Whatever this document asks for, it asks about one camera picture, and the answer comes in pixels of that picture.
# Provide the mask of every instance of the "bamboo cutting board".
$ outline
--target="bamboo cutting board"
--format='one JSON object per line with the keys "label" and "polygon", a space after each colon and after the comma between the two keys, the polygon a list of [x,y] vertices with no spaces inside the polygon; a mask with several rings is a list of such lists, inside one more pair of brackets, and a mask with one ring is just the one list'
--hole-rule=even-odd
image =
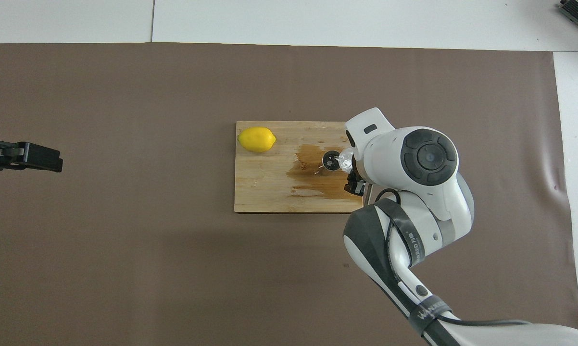
{"label": "bamboo cutting board", "polygon": [[344,191],[347,174],[322,167],[329,150],[349,146],[341,121],[238,121],[236,137],[252,126],[269,128],[276,143],[252,153],[236,140],[236,212],[349,213],[362,198]]}

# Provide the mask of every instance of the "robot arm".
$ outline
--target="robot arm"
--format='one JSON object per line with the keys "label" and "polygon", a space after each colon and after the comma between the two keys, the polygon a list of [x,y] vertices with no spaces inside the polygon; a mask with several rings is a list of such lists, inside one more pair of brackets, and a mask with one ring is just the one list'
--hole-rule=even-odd
{"label": "robot arm", "polygon": [[578,346],[578,331],[563,326],[462,321],[411,272],[471,230],[471,191],[458,173],[458,152],[447,136],[429,127],[395,129],[377,108],[358,114],[345,129],[353,150],[345,190],[363,195],[368,183],[394,195],[354,211],[344,244],[428,344]]}
{"label": "robot arm", "polygon": [[26,168],[60,172],[63,170],[60,151],[30,142],[0,141],[0,171]]}

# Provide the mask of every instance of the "black cable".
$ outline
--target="black cable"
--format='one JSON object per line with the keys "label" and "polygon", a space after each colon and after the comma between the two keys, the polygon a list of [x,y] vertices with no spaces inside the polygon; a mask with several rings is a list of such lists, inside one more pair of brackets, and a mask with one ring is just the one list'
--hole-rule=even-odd
{"label": "black cable", "polygon": [[391,192],[394,194],[394,196],[396,197],[396,202],[398,204],[401,203],[401,195],[398,193],[398,191],[394,190],[393,188],[384,188],[383,190],[381,190],[381,192],[379,192],[379,194],[377,195],[375,202],[377,202],[379,199],[381,199],[381,197],[383,197],[383,195],[385,195],[388,192]]}
{"label": "black cable", "polygon": [[437,319],[451,324],[458,324],[459,326],[471,327],[506,326],[509,324],[532,324],[531,322],[523,320],[463,321],[445,316],[439,316]]}

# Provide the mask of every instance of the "black strap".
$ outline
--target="black strap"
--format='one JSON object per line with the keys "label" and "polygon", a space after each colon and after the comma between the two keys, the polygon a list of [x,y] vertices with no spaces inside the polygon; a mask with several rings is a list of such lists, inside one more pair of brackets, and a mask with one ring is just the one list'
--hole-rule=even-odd
{"label": "black strap", "polygon": [[398,229],[398,232],[406,245],[406,249],[409,254],[411,254],[411,265],[409,267],[423,261],[426,256],[424,242],[421,240],[417,228],[415,228],[415,225],[408,215],[406,215],[403,208],[398,203],[387,198],[380,199],[375,202],[374,205],[379,207],[387,216],[390,217],[390,228],[394,225]]}
{"label": "black strap", "polygon": [[437,296],[430,296],[408,315],[408,322],[422,335],[424,330],[446,311],[451,311],[450,307]]}

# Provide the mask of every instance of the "lemon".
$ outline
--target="lemon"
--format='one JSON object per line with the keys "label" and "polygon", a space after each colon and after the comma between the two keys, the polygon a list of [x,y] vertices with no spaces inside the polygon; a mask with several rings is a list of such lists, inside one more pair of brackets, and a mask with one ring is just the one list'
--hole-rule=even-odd
{"label": "lemon", "polygon": [[276,137],[267,127],[256,126],[242,131],[238,136],[238,142],[248,151],[263,153],[270,150],[276,142]]}

